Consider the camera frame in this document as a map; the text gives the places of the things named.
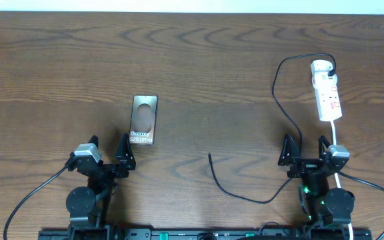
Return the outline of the gold Galaxy smartphone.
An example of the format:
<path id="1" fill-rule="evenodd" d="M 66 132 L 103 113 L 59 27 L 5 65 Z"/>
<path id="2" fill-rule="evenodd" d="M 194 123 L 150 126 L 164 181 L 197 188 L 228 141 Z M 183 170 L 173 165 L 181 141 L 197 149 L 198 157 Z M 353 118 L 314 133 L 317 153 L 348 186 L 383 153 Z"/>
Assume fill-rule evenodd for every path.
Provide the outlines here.
<path id="1" fill-rule="evenodd" d="M 157 95 L 135 95 L 131 112 L 129 141 L 137 145 L 153 145 L 157 120 Z"/>

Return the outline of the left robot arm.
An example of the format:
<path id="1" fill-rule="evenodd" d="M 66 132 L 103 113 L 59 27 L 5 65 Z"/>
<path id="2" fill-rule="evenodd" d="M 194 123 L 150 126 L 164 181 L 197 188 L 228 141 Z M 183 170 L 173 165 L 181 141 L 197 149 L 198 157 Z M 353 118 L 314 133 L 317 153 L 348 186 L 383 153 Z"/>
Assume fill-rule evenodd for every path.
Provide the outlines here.
<path id="1" fill-rule="evenodd" d="M 124 232 L 106 221 L 116 180 L 127 178 L 136 168 L 129 135 L 124 134 L 115 151 L 116 163 L 104 164 L 97 136 L 80 144 L 65 166 L 88 177 L 87 186 L 77 187 L 66 198 L 70 213 L 69 239 L 123 239 Z"/>

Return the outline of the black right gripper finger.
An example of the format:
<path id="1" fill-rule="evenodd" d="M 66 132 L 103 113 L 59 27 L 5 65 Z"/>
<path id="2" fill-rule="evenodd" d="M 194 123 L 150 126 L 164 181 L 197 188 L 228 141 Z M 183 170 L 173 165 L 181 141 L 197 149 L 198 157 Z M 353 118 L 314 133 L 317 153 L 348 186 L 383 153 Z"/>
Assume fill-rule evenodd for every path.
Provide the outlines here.
<path id="1" fill-rule="evenodd" d="M 296 161 L 301 158 L 299 148 L 296 145 L 290 134 L 285 134 L 283 139 L 283 148 L 281 150 L 278 166 L 291 166 L 295 165 Z"/>
<path id="2" fill-rule="evenodd" d="M 326 155 L 326 150 L 329 148 L 331 143 L 326 138 L 326 136 L 322 135 L 320 138 L 318 138 L 318 144 L 319 144 L 319 158 L 323 159 Z"/>

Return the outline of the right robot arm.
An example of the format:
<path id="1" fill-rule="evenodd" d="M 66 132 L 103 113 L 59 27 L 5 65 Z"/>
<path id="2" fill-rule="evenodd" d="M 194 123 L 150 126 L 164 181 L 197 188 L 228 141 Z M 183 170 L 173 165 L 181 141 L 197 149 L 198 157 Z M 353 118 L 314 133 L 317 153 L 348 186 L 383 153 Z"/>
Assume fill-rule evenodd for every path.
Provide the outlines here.
<path id="1" fill-rule="evenodd" d="M 347 239 L 345 228 L 351 223 L 355 196 L 340 187 L 330 188 L 328 177 L 342 170 L 350 153 L 342 145 L 331 144 L 323 135 L 318 142 L 318 158 L 303 158 L 292 136 L 286 134 L 278 165 L 289 168 L 289 178 L 302 180 L 299 198 L 302 210 L 310 220 L 301 228 L 304 238 L 328 237 L 333 231 L 339 238 Z"/>

